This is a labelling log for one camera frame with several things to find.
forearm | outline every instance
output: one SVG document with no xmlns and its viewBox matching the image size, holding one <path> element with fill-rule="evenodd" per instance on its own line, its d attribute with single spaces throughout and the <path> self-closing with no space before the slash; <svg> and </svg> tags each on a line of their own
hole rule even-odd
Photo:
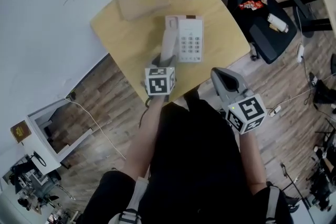
<svg viewBox="0 0 336 224">
<path fill-rule="evenodd" d="M 142 118 L 139 131 L 128 149 L 122 172 L 134 180 L 137 180 L 138 177 L 144 177 L 151 163 L 163 101 L 164 97 L 155 97 L 150 102 L 150 106 Z"/>
<path fill-rule="evenodd" d="M 266 188 L 266 171 L 261 159 L 258 143 L 254 132 L 239 136 L 240 155 L 247 179 L 247 184 L 252 194 Z"/>
<path fill-rule="evenodd" d="M 325 165 L 329 169 L 329 171 L 332 172 L 332 170 L 334 169 L 334 166 L 331 164 L 331 162 L 327 158 L 324 158 L 323 160 L 324 160 Z"/>
</svg>

wooden floor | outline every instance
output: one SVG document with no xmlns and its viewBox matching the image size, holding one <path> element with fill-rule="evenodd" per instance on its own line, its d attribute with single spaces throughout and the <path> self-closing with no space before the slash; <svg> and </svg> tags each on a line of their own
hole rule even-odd
<svg viewBox="0 0 336 224">
<path fill-rule="evenodd" d="M 312 3 L 311 9 L 316 18 L 327 17 L 322 0 Z M 292 8 L 287 8 L 286 11 L 292 16 Z M 273 108 L 283 100 L 309 89 L 304 66 L 296 62 L 299 42 L 300 31 L 288 49 L 271 65 L 265 64 L 263 60 L 252 62 L 249 55 L 246 55 L 230 68 L 245 77 L 250 88 L 262 96 L 266 107 Z M 336 52 L 333 33 L 316 32 L 312 38 L 305 38 L 303 42 L 307 74 L 312 71 L 319 78 L 328 77 L 330 57 Z M 331 77 L 326 84 L 334 87 L 335 78 Z M 201 98 L 219 108 L 219 98 L 210 80 L 201 85 L 199 92 Z M 107 57 L 99 64 L 77 87 L 76 94 L 76 102 L 92 114 L 109 139 L 125 154 L 137 132 L 145 106 L 113 59 Z M 268 179 L 280 188 L 289 184 L 289 179 L 283 176 L 280 168 L 280 163 L 283 162 L 293 179 L 299 177 L 297 185 L 304 195 L 309 193 L 306 178 L 315 165 L 311 158 L 314 156 L 312 149 L 322 139 L 314 132 L 327 128 L 325 116 L 313 107 L 312 102 L 303 104 L 308 94 L 306 92 L 282 104 L 278 115 L 274 118 L 267 117 L 264 124 L 256 129 Z M 183 100 L 178 100 L 177 103 L 185 105 Z M 331 112 L 327 105 L 320 106 L 320 109 L 326 113 Z M 52 120 L 52 136 L 58 150 L 78 138 L 87 128 L 91 127 L 95 131 L 66 158 L 65 163 L 71 165 L 71 168 L 58 169 L 62 185 L 76 198 L 76 201 L 72 201 L 64 196 L 60 204 L 64 208 L 83 211 L 101 176 L 113 167 L 121 168 L 123 159 L 80 107 L 69 104 L 59 109 Z M 298 196 L 293 188 L 289 188 L 286 193 Z"/>
</svg>

shoulder strap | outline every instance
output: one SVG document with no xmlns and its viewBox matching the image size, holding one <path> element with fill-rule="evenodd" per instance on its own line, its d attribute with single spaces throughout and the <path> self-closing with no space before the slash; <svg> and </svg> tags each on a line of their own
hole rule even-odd
<svg viewBox="0 0 336 224">
<path fill-rule="evenodd" d="M 148 180 L 139 177 L 135 183 L 134 193 L 127 209 L 123 213 L 116 214 L 109 224 L 141 224 L 138 207 L 148 185 Z"/>
<path fill-rule="evenodd" d="M 277 209 L 280 190 L 276 187 L 269 187 L 268 208 L 266 213 L 266 224 L 276 224 L 275 212 Z"/>
</svg>

person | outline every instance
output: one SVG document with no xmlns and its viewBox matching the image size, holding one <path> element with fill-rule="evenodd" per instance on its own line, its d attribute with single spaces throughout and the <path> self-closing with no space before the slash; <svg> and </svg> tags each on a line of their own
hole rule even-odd
<svg viewBox="0 0 336 224">
<path fill-rule="evenodd" d="M 266 219 L 270 187 L 253 132 L 239 136 L 197 89 L 189 110 L 154 97 L 123 169 L 105 173 L 80 221 L 109 223 L 128 206 L 136 180 L 150 171 L 138 214 L 147 223 L 293 223 L 280 192 Z"/>
<path fill-rule="evenodd" d="M 17 200 L 17 202 L 19 203 L 19 205 L 21 205 L 22 207 L 26 208 L 27 211 L 30 210 L 30 203 L 28 202 L 27 199 L 25 199 L 25 198 L 19 198 Z"/>
<path fill-rule="evenodd" d="M 320 165 L 324 168 L 326 175 L 329 177 L 330 183 L 335 185 L 336 183 L 336 169 L 334 168 L 334 166 L 336 165 L 335 147 L 330 146 L 327 149 L 327 154 L 325 158 L 323 158 L 323 151 L 320 148 L 316 150 L 316 155 L 319 159 Z"/>
</svg>

black shirt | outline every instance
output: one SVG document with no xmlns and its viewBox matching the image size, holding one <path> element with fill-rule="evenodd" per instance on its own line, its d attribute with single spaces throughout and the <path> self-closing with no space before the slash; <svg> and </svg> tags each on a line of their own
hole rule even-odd
<svg viewBox="0 0 336 224">
<path fill-rule="evenodd" d="M 142 223 L 264 224 L 269 188 L 250 193 L 231 128 L 204 100 L 189 108 L 172 103 L 163 109 L 149 184 L 139 204 Z M 105 173 L 79 223 L 108 223 L 126 209 L 134 187 L 122 172 Z M 292 223 L 281 193 L 276 220 Z"/>
</svg>

